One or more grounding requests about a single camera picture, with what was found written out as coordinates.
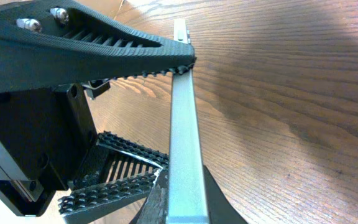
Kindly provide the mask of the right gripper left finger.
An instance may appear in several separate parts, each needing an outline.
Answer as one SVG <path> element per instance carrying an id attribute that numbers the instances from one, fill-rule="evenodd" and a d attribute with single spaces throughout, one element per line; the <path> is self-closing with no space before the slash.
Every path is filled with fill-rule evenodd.
<path id="1" fill-rule="evenodd" d="M 0 93 L 183 73 L 190 44 L 148 34 L 76 1 L 0 5 Z"/>

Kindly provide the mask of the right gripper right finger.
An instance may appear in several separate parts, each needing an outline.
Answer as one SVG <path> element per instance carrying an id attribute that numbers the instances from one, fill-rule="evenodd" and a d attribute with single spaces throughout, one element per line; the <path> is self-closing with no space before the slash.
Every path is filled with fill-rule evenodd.
<path id="1" fill-rule="evenodd" d="M 169 156 L 110 132 L 98 134 L 79 171 L 68 181 L 71 194 L 59 200 L 65 223 L 90 223 L 150 193 Z"/>

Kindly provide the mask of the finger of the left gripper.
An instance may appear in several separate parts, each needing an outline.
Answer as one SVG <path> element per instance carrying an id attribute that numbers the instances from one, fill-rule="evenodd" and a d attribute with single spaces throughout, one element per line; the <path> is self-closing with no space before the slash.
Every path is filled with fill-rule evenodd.
<path id="1" fill-rule="evenodd" d="M 168 208 L 168 170 L 159 169 L 144 204 L 130 224 L 165 224 Z"/>
<path id="2" fill-rule="evenodd" d="M 210 223 L 248 224 L 229 203 L 206 166 L 203 166 L 203 171 Z"/>

